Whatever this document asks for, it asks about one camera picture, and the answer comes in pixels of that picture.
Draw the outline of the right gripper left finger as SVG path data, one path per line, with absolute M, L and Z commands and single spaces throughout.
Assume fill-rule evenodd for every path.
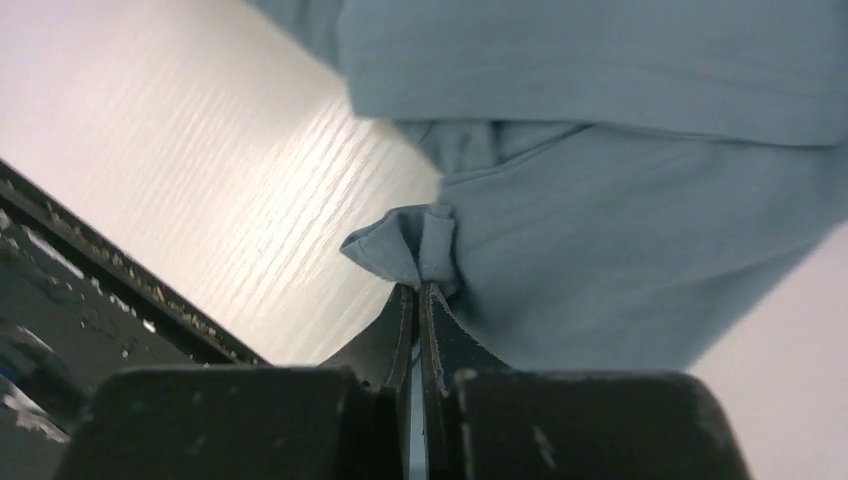
M 126 370 L 97 390 L 59 479 L 404 479 L 415 293 L 314 367 Z

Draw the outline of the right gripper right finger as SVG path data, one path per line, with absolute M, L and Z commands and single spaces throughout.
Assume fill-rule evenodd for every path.
M 527 372 L 419 294 L 427 474 L 432 479 L 747 479 L 720 403 L 678 372 Z

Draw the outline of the grey-blue t-shirt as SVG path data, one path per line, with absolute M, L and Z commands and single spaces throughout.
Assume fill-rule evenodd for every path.
M 341 251 L 526 369 L 684 369 L 847 218 L 843 1 L 259 1 L 439 171 Z

